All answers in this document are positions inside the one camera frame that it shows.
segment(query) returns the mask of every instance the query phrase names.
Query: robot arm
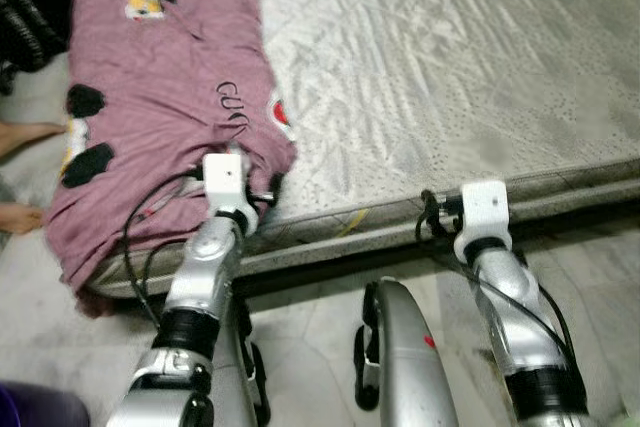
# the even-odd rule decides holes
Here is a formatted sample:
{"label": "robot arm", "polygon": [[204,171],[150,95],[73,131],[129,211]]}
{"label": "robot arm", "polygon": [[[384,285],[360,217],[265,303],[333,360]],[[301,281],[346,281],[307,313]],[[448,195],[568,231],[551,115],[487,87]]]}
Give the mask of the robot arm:
{"label": "robot arm", "polygon": [[[555,331],[540,307],[538,283],[511,251],[505,184],[467,184],[461,194],[461,203],[459,199],[445,203],[462,207],[462,211],[448,212],[463,217],[454,251],[473,278],[480,280],[472,282],[471,289],[487,322],[496,362],[520,425],[596,425],[588,417],[575,359],[557,336],[552,337]],[[514,308],[505,296],[525,307],[528,314]]]}
{"label": "robot arm", "polygon": [[108,427],[211,427],[213,351],[231,298],[232,272],[258,215],[245,194],[241,153],[204,158],[209,218],[185,245],[152,349]]}

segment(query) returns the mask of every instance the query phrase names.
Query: gray mattress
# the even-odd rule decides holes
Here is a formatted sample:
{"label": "gray mattress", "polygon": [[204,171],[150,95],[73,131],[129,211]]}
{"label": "gray mattress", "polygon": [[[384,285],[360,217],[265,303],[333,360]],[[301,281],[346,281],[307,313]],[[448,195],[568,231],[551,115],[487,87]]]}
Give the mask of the gray mattress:
{"label": "gray mattress", "polygon": [[[514,221],[640,198],[639,1],[263,0],[300,155],[238,275],[410,243],[422,189],[476,178],[509,179]],[[22,76],[0,112],[62,112],[46,79],[65,68]],[[157,256],[152,292],[179,261]],[[130,295],[121,267],[92,287]]]}

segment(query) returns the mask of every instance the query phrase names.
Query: purple object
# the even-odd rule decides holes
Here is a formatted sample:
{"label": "purple object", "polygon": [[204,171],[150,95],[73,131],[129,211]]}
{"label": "purple object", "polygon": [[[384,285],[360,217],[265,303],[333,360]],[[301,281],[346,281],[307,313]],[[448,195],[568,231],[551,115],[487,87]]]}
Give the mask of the purple object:
{"label": "purple object", "polygon": [[36,385],[0,384],[0,427],[89,427],[80,399]]}
{"label": "purple object", "polygon": [[[134,206],[205,154],[237,142],[255,194],[289,170],[296,149],[261,27],[258,0],[74,0],[72,144],[46,223],[76,293]],[[207,208],[202,192],[170,200],[132,226],[131,249],[190,237]]]}

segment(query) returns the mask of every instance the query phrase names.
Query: black cable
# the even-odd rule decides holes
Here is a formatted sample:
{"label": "black cable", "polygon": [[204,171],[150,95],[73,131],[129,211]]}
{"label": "black cable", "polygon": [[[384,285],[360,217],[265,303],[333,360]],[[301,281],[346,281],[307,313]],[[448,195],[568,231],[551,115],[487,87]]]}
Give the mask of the black cable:
{"label": "black cable", "polygon": [[[426,218],[426,210],[425,212],[423,212],[420,216],[419,216],[419,220],[418,223],[416,224],[416,228],[415,228],[415,235],[416,235],[416,242],[418,243],[418,245],[422,248],[426,248],[424,245],[424,240],[422,239],[422,222],[424,221],[424,219]],[[505,302],[507,302],[510,306],[512,306],[513,308],[517,309],[518,311],[520,311],[522,314],[526,315],[527,317],[529,317],[531,320],[533,320],[536,324],[538,324],[542,330],[544,330],[544,332],[551,338],[551,340],[554,341],[554,343],[556,343],[556,345],[558,346],[558,348],[561,350],[562,354],[565,356],[565,358],[567,359],[567,362],[569,362],[570,367],[574,373],[574,375],[576,376],[576,380],[579,383],[579,387],[581,390],[581,394],[584,395],[586,397],[587,393],[586,393],[586,388],[584,385],[584,381],[582,379],[582,374],[580,373],[580,369],[578,368],[578,363],[575,357],[575,353],[573,351],[573,344],[571,343],[571,336],[568,335],[569,329],[568,326],[566,325],[566,322],[564,320],[564,317],[558,317],[558,321],[560,322],[560,325],[562,326],[563,323],[566,327],[566,332],[567,334],[564,334],[564,329],[563,329],[563,334],[565,335],[565,339],[568,339],[568,342],[565,343],[560,336],[558,336],[557,333],[555,333],[553,331],[553,329],[551,329],[540,317],[538,317],[536,314],[534,314],[533,312],[531,312],[531,310],[529,310],[527,307],[525,307],[524,305],[522,305],[520,302],[518,302],[517,300],[515,300],[514,298],[510,297],[509,295],[505,294],[504,292],[502,292],[500,289],[494,287],[493,285],[491,285],[489,282],[486,282],[482,279],[480,279],[477,275],[473,274],[469,269],[469,268],[465,268],[461,266],[461,270],[456,270],[454,268],[452,268],[450,265],[448,264],[444,264],[444,266],[448,269],[451,270],[452,272],[455,272],[457,274],[462,275],[463,277],[465,277],[469,282],[473,282],[477,285],[480,285],[481,287],[485,287],[487,289],[489,289],[491,292],[493,292],[494,294],[496,294],[498,297],[500,297],[502,300],[504,300]],[[558,309],[558,312],[560,311],[560,308],[558,307],[558,305],[555,303],[555,301],[553,301],[553,303],[551,303],[551,307],[554,309],[554,312],[556,311],[556,308]]]}
{"label": "black cable", "polygon": [[573,350],[573,341],[571,340],[571,334],[569,333],[569,325],[567,325],[567,321],[565,320],[564,315],[562,315],[560,307],[556,303],[555,299],[551,297],[551,294],[547,292],[547,289],[542,287],[540,284],[538,284],[538,288],[540,289],[542,296],[547,299],[547,302],[549,302],[553,312],[556,314],[556,318],[560,323],[560,329],[562,330],[562,336],[564,337],[564,343],[566,344],[567,349],[569,349],[569,352],[571,352],[572,357],[575,359],[576,353],[575,350]]}
{"label": "black cable", "polygon": [[131,214],[127,218],[127,221],[124,223],[124,226],[122,228],[122,248],[124,250],[124,267],[127,272],[127,276],[129,277],[129,283],[131,284],[131,288],[133,289],[133,292],[136,294],[136,297],[140,301],[142,308],[144,309],[145,313],[147,314],[151,322],[153,322],[153,325],[156,327],[156,329],[160,328],[160,322],[158,321],[158,317],[156,316],[156,314],[153,312],[153,309],[151,309],[151,306],[149,305],[149,299],[146,293],[144,293],[140,288],[140,285],[138,285],[138,279],[136,278],[136,274],[133,271],[133,266],[131,265],[131,257],[130,257],[130,251],[129,251],[129,248],[130,248],[129,228],[131,227],[131,222],[133,221],[136,214],[138,213],[138,210],[140,210],[140,208],[151,197],[153,197],[156,193],[158,193],[160,189],[170,184],[171,182],[174,182],[183,177],[198,177],[201,175],[202,175],[202,167],[196,167],[191,170],[181,172],[179,174],[171,175],[170,177],[162,181],[160,184],[158,184],[153,189],[151,189],[151,191],[144,196],[144,198],[138,203],[138,205],[134,207],[134,209],[131,211]]}

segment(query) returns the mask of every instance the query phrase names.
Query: silver metal part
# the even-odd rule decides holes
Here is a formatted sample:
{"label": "silver metal part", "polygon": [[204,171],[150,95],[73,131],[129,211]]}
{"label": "silver metal part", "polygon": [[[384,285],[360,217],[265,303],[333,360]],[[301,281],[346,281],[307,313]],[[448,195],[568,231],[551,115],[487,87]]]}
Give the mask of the silver metal part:
{"label": "silver metal part", "polygon": [[176,308],[224,317],[231,297],[231,269],[238,265],[242,235],[227,217],[212,217],[185,245],[185,260],[176,272],[164,311]]}
{"label": "silver metal part", "polygon": [[368,325],[364,326],[364,369],[362,371],[362,385],[364,387],[373,387],[378,389],[380,387],[380,364],[376,362],[371,362],[369,357],[367,357],[367,347],[369,346],[369,342],[371,342],[372,330]]}
{"label": "silver metal part", "polygon": [[385,427],[458,425],[440,356],[415,300],[402,284],[376,289],[380,331],[380,419]]}
{"label": "silver metal part", "polygon": [[264,192],[262,194],[252,194],[251,199],[253,201],[259,200],[262,202],[273,203],[276,197],[273,195],[273,192]]}
{"label": "silver metal part", "polygon": [[[553,329],[540,308],[538,282],[512,252],[487,249],[473,268],[480,279],[524,305]],[[486,287],[472,284],[471,290],[488,323],[493,352],[504,376],[521,370],[567,367],[559,347],[538,323]]]}
{"label": "silver metal part", "polygon": [[254,405],[262,405],[262,399],[260,398],[260,388],[258,387],[258,369],[256,368],[255,359],[253,358],[253,348],[251,341],[247,338],[244,340],[244,349],[253,364],[253,372],[247,379],[247,385],[249,386],[249,396]]}
{"label": "silver metal part", "polygon": [[462,230],[453,243],[453,251],[463,264],[469,263],[465,249],[478,239],[500,239],[511,249],[507,186],[500,180],[471,182],[460,188],[464,216]]}
{"label": "silver metal part", "polygon": [[211,361],[196,352],[168,347],[152,349],[140,358],[132,383],[145,375],[166,375],[189,379],[199,368],[204,369],[209,375],[213,372]]}
{"label": "silver metal part", "polygon": [[587,415],[570,414],[548,414],[520,423],[520,427],[599,427],[599,425]]}
{"label": "silver metal part", "polygon": [[182,427],[197,394],[186,390],[133,390],[120,403],[107,427]]}
{"label": "silver metal part", "polygon": [[213,356],[211,398],[215,427],[257,427],[233,303],[222,323]]}

